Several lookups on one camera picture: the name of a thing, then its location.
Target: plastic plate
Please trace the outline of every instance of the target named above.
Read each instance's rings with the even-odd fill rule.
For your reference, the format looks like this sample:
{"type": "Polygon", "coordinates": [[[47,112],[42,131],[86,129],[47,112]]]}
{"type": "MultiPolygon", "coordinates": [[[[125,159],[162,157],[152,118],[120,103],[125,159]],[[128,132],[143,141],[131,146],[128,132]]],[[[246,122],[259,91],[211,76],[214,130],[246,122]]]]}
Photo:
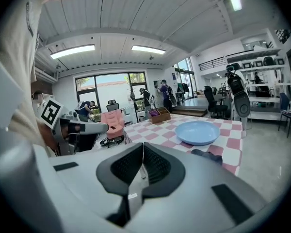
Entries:
{"type": "Polygon", "coordinates": [[[185,122],[176,127],[177,137],[191,145],[207,145],[220,135],[220,129],[209,122],[185,122]]]}

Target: table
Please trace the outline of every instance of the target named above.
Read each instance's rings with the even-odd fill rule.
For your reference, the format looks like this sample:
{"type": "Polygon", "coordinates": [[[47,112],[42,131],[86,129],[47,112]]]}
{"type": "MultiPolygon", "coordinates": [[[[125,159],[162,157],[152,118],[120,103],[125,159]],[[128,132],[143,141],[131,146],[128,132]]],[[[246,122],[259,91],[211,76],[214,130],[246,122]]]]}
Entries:
{"type": "Polygon", "coordinates": [[[170,120],[161,123],[152,124],[146,120],[125,127],[124,138],[125,144],[150,142],[187,153],[191,153],[193,149],[199,149],[221,155],[222,167],[237,176],[243,150],[242,130],[242,123],[238,121],[171,114],[170,120]],[[181,123],[192,121],[213,123],[220,128],[220,136],[213,143],[205,146],[193,146],[182,142],[177,138],[175,128],[181,123]]]}

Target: cardboard box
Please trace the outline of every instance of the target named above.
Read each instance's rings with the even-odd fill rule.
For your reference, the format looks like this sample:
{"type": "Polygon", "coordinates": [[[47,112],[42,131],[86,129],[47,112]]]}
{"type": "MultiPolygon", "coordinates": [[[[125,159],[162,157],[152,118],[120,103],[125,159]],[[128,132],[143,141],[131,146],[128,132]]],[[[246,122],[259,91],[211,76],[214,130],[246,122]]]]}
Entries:
{"type": "Polygon", "coordinates": [[[159,123],[163,121],[170,120],[170,112],[165,107],[160,107],[157,109],[152,109],[148,111],[148,118],[151,123],[159,123]],[[159,113],[158,116],[151,116],[151,111],[157,111],[159,113]]]}

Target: shelf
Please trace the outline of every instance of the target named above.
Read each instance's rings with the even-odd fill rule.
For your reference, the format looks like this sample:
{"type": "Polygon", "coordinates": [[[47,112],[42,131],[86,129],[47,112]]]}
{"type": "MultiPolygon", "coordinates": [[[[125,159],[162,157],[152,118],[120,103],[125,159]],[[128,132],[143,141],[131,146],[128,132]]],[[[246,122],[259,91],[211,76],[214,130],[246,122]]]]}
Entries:
{"type": "Polygon", "coordinates": [[[279,121],[280,114],[281,114],[280,112],[251,111],[251,116],[249,115],[248,118],[251,117],[252,119],[279,121]]]}
{"type": "Polygon", "coordinates": [[[258,57],[265,57],[271,55],[277,55],[281,49],[262,49],[257,51],[242,52],[234,54],[233,56],[226,57],[227,63],[234,63],[243,60],[256,59],[258,57]]]}
{"type": "Polygon", "coordinates": [[[274,66],[252,67],[252,68],[239,69],[239,71],[242,72],[242,74],[244,74],[244,73],[251,73],[251,72],[279,70],[279,69],[285,68],[285,67],[286,67],[286,65],[274,65],[274,66]]]}
{"type": "Polygon", "coordinates": [[[291,85],[291,83],[276,83],[276,84],[272,84],[272,83],[254,83],[254,84],[247,84],[247,87],[257,87],[257,86],[282,86],[282,85],[291,85]]]}
{"type": "Polygon", "coordinates": [[[250,102],[269,102],[279,103],[280,98],[262,98],[262,97],[249,97],[250,102]]]}

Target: checkered tablecloth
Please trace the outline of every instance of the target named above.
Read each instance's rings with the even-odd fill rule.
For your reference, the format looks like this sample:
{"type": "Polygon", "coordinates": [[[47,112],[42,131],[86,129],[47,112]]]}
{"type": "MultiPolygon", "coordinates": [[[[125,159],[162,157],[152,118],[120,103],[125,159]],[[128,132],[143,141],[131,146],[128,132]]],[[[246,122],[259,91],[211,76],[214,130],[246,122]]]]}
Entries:
{"type": "Polygon", "coordinates": [[[150,142],[183,152],[191,153],[193,149],[221,155],[223,167],[236,176],[238,175],[242,150],[242,123],[221,119],[212,119],[195,116],[182,116],[171,114],[171,119],[161,123],[152,124],[149,120],[129,125],[124,128],[125,144],[131,142],[150,142]],[[220,136],[211,144],[193,146],[177,138],[175,128],[184,122],[206,121],[220,128],[220,136]]]}

